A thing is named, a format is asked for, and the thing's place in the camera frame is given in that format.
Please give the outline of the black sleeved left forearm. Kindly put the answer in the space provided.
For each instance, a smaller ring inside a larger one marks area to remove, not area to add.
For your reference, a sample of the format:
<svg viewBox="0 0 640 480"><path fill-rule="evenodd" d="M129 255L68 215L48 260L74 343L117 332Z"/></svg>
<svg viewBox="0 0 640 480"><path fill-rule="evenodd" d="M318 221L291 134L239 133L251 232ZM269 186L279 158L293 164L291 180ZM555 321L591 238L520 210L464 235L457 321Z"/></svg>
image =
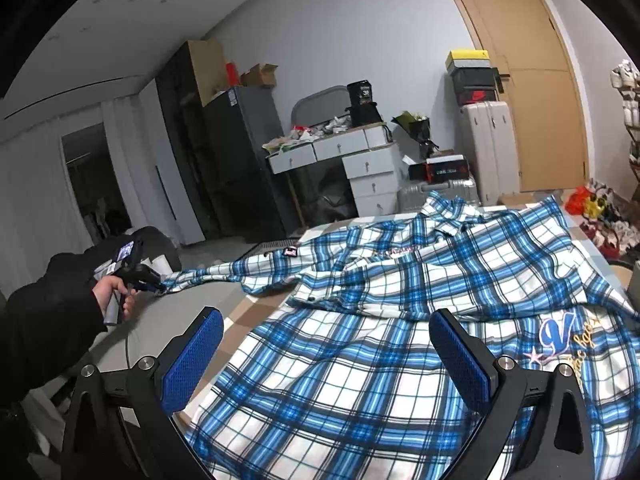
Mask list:
<svg viewBox="0 0 640 480"><path fill-rule="evenodd" d="M106 330L93 265L63 252L1 310L1 403L21 401L74 366Z"/></svg>

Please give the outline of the person's left hand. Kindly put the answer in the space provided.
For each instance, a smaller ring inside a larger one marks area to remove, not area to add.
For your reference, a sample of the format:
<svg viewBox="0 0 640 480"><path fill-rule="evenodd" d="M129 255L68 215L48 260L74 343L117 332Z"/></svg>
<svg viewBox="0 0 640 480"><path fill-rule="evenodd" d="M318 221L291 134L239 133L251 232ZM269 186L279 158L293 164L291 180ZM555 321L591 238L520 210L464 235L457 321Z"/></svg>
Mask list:
<svg viewBox="0 0 640 480"><path fill-rule="evenodd" d="M137 291L135 289L129 289L121 278L115 275L105 275L101 278L96 286L92 289L93 295L96 296L98 304L103 312L106 314L108 305L114 297L115 292L119 292L124 298L122 304L122 317L125 320L129 320L134 313L134 304L136 303Z"/></svg>

